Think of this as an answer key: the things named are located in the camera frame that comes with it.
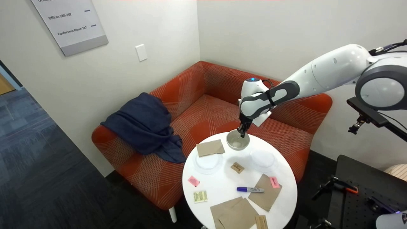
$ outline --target pink sticky note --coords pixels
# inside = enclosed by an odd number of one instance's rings
[[[271,185],[273,188],[279,188],[280,184],[278,184],[277,178],[275,176],[270,177]]]
[[[193,186],[198,186],[198,184],[200,183],[200,181],[199,180],[197,180],[195,177],[193,177],[193,176],[191,176],[189,179],[188,179],[188,181],[189,181],[189,183],[191,183]]]

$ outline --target round white table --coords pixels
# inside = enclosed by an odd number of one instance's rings
[[[266,150],[274,155],[275,162],[273,171],[264,174],[277,178],[278,182],[282,185],[281,192],[271,207],[270,212],[263,210],[251,200],[248,199],[248,201],[259,215],[266,215],[269,229],[282,229],[291,219],[295,205],[297,204],[297,183],[293,171],[279,151],[266,141],[250,135],[249,145],[241,151],[236,151],[228,146],[226,142],[227,134],[228,133],[216,134],[201,142],[218,139],[222,141],[225,153],[221,154],[222,166],[217,172],[213,174],[202,174],[198,172],[193,163],[197,157],[197,148],[195,147],[189,154],[182,174],[182,187],[189,208],[204,226],[208,229],[215,229],[210,207],[240,196],[243,198],[249,196],[249,192],[238,192],[236,191],[236,187],[254,187],[256,185],[263,173],[253,168],[250,152],[253,149]],[[235,162],[245,168],[240,174],[231,168]],[[188,182],[191,176],[194,176],[201,182],[197,187]],[[208,201],[194,203],[193,193],[203,190],[206,190]]]

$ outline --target orange sofa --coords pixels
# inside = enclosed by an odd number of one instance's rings
[[[200,61],[151,92],[172,114],[171,126],[183,140],[185,156],[205,138],[238,127],[237,101],[244,80],[252,77],[266,79]],[[304,173],[313,135],[331,105],[332,99],[326,94],[278,105],[270,118],[260,127],[252,125],[248,133],[278,149],[298,182]],[[171,213],[182,196],[184,164],[164,161],[155,154],[140,155],[104,126],[95,129],[92,141],[118,173],[151,202],[161,209],[170,209]]]

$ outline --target marker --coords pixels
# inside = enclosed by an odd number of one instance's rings
[[[239,192],[264,192],[262,188],[237,187]]]

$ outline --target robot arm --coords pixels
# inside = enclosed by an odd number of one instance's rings
[[[356,84],[356,96],[375,110],[407,108],[407,53],[371,56],[360,45],[350,44],[309,62],[274,88],[261,80],[245,80],[239,100],[244,137],[251,123],[259,126],[276,105],[317,95],[344,84]]]

